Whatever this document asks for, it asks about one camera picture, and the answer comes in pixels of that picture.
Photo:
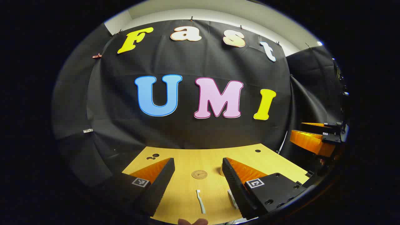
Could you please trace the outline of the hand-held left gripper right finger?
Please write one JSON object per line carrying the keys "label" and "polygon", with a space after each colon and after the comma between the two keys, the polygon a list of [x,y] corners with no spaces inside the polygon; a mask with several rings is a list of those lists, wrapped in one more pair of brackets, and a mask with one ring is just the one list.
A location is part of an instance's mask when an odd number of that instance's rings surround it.
{"label": "hand-held left gripper right finger", "polygon": [[228,157],[222,160],[222,171],[246,219],[275,213],[306,190],[281,173],[266,175]]}

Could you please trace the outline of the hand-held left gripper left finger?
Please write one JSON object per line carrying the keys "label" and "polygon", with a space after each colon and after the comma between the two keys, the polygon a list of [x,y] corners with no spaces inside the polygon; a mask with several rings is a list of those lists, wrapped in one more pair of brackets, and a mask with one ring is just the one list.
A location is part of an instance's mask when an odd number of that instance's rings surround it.
{"label": "hand-held left gripper left finger", "polygon": [[100,183],[100,197],[124,214],[152,217],[174,171],[174,158],[167,158],[131,174],[113,175]]}

